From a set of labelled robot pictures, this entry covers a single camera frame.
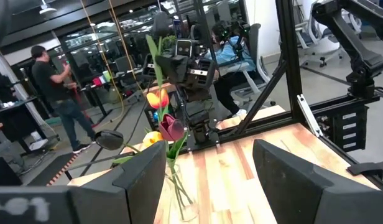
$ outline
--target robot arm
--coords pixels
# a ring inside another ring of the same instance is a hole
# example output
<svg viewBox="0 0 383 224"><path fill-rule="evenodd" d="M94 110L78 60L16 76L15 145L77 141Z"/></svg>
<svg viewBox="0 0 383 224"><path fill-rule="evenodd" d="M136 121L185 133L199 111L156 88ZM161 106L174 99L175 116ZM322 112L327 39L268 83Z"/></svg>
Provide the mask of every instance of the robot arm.
<svg viewBox="0 0 383 224"><path fill-rule="evenodd" d="M352 73L346 77L351 83L350 94L371 98L374 95L374 80L383 71L383 57L363 46L353 30L343 20L345 9L375 28L383 41L383 9L368 0L327 0L313 6L312 16L326 25L351 57Z"/></svg>

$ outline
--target glass vase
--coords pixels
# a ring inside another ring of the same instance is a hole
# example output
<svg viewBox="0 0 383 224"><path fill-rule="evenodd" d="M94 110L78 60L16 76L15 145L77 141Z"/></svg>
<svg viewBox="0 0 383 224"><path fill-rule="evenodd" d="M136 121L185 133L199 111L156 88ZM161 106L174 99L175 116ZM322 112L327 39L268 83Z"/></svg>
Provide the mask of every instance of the glass vase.
<svg viewBox="0 0 383 224"><path fill-rule="evenodd" d="M183 184L182 172L178 165L169 163L165 172L165 181L170 189L170 215L181 222L189 222L198 215L197 202L190 193L187 184Z"/></svg>

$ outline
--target pink tulip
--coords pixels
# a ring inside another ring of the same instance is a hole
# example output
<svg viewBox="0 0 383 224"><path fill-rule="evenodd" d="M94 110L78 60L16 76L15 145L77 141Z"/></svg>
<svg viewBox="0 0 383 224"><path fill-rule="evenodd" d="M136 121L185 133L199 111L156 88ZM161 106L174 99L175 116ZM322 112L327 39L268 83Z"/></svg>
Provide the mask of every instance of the pink tulip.
<svg viewBox="0 0 383 224"><path fill-rule="evenodd" d="M164 114L159 129L162 137L167 141L177 141L185 134L182 122L169 114Z"/></svg>

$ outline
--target jeans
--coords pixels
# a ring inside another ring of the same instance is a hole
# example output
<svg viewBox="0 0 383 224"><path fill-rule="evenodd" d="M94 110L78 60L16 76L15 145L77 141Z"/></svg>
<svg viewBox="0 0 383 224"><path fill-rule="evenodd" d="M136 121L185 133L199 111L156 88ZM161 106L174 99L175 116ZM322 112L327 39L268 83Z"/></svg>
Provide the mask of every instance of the jeans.
<svg viewBox="0 0 383 224"><path fill-rule="evenodd" d="M257 75L255 71L248 72L248 74L252 79L255 79ZM230 89L246 82L247 78L242 72L234 72L233 74L220 77L214 84L219 102L221 102L226 109L230 110L232 114L236 114L240 108L234 103L234 99L230 95Z"/></svg>
<svg viewBox="0 0 383 224"><path fill-rule="evenodd" d="M68 99L63 100L62 102L56 101L51 103L51 105L62 120L63 127L65 128L73 150L76 150L80 145L75 133L74 120L78 121L78 124L80 124L80 126L86 131L91 140L95 138L95 131L92 129L92 124L81 112L80 106L78 106L78 104L76 104L73 100Z"/></svg>

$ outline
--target tulip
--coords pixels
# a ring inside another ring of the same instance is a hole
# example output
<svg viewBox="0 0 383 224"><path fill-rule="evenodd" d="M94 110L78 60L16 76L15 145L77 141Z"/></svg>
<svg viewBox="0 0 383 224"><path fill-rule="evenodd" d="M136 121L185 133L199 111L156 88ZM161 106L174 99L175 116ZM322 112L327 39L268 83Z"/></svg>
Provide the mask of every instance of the tulip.
<svg viewBox="0 0 383 224"><path fill-rule="evenodd" d="M169 114L164 114L159 129L162 137L167 141L178 141L185 134L182 122Z"/></svg>
<svg viewBox="0 0 383 224"><path fill-rule="evenodd" d="M162 138L161 133L159 133L158 131L151 131L151 132L147 133L146 136L144 136L143 145L145 147L150 147L154 143L161 141L161 140L164 140Z"/></svg>
<svg viewBox="0 0 383 224"><path fill-rule="evenodd" d="M160 108L160 100L161 108L165 108L169 104L169 96L166 89L161 89L161 91L156 91L155 93L148 93L146 98L150 106L156 110Z"/></svg>

